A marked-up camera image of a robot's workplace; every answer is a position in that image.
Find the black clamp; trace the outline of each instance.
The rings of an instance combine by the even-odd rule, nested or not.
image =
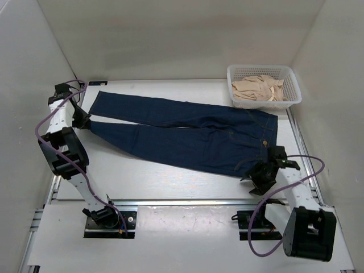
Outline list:
[[[275,177],[279,168],[294,168],[300,170],[297,162],[288,160],[283,146],[268,148],[268,162],[259,161],[246,172],[246,176],[253,181],[255,189],[250,193],[264,195],[276,183]]]

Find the white table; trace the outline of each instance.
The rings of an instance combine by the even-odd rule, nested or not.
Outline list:
[[[232,106],[226,80],[109,81],[105,86],[89,86],[87,88],[82,103],[82,108],[85,111],[89,111],[99,90],[118,94]],[[269,113],[278,116],[277,145],[285,146],[287,155],[298,154],[286,111],[278,110]],[[92,116],[92,120],[123,122],[98,116]],[[256,198],[249,194],[249,191],[253,189],[251,183],[242,183],[237,177],[148,162],[125,154],[93,135],[90,131],[78,131],[77,135],[89,155],[88,174],[112,199],[228,200]],[[301,160],[299,158],[296,160],[302,167]],[[70,183],[61,181],[57,199],[80,200],[81,195]]]

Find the white enclosure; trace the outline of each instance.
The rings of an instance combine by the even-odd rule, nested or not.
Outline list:
[[[128,247],[121,260],[138,263],[126,267],[134,272],[217,272],[226,262],[232,271],[363,273],[363,48],[362,0],[0,0],[0,272],[33,272],[28,264],[40,273],[117,270],[114,257]],[[53,86],[75,76],[108,80],[89,86],[86,111],[99,90],[231,106],[226,69],[232,64],[293,69],[302,102],[291,107],[294,117],[274,112],[278,144],[302,153],[304,140],[308,153],[326,162],[318,194],[340,221],[334,259],[312,263],[282,250],[257,259],[235,241],[238,231],[226,218],[241,200],[257,203],[251,185],[130,158],[87,131],[77,133],[90,173],[111,198],[139,206],[140,219],[136,239],[125,245],[82,239],[83,202],[66,181],[52,179],[34,136]],[[310,172],[307,163],[299,160]],[[100,255],[109,268],[95,263]],[[154,260],[160,265],[152,267]]]

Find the jeans leg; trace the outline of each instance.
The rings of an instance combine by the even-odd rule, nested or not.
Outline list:
[[[259,132],[273,115],[257,110],[194,104],[123,94],[99,92],[90,114],[159,127],[214,127]]]
[[[260,156],[260,139],[236,141],[212,128],[162,128],[91,121],[91,131],[134,156],[153,162],[242,177]]]

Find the white wall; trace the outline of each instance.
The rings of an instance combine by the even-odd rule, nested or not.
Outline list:
[[[324,0],[38,0],[78,77],[226,78],[290,65]]]
[[[0,272],[17,272],[51,172],[34,127],[73,73],[36,0],[0,1]]]
[[[295,115],[309,153],[323,158],[325,201],[335,205],[364,272],[364,1],[326,0],[293,69],[303,93]]]

